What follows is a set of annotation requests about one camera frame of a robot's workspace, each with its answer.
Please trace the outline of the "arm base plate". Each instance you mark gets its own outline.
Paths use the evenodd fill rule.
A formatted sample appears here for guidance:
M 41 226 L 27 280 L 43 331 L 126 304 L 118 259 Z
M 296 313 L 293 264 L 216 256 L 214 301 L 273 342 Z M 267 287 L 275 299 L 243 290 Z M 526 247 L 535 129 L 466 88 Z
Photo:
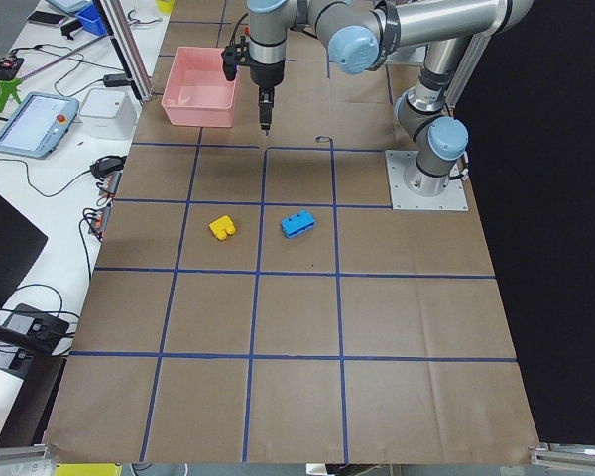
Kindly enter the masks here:
M 386 169 L 392 208 L 410 211 L 469 210 L 464 185 L 451 175 L 434 178 L 417 166 L 418 151 L 387 150 Z

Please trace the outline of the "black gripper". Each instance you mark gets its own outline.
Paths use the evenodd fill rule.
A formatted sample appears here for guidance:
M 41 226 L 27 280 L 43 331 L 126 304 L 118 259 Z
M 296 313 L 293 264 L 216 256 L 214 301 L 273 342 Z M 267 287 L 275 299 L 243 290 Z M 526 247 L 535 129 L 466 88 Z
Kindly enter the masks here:
M 259 86 L 259 122 L 261 130 L 271 129 L 273 121 L 274 91 L 284 80 L 284 62 L 272 64 L 254 62 L 250 66 L 250 76 Z

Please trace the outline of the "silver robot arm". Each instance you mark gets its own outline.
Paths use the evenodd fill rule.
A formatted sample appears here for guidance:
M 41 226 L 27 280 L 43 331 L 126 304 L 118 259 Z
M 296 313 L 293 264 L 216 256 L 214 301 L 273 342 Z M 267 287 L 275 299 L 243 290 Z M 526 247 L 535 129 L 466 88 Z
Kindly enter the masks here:
M 379 69 L 400 49 L 425 45 L 417 82 L 398 99 L 394 114 L 418 147 L 404 183 L 416 195 L 435 197 L 454 179 L 450 172 L 469 140 L 466 127 L 444 108 L 458 100 L 491 38 L 531 7 L 529 1 L 381 1 L 357 11 L 348 1 L 250 1 L 248 37 L 224 52 L 249 67 L 259 87 L 260 126 L 267 130 L 290 31 L 313 28 L 329 60 L 352 75 Z

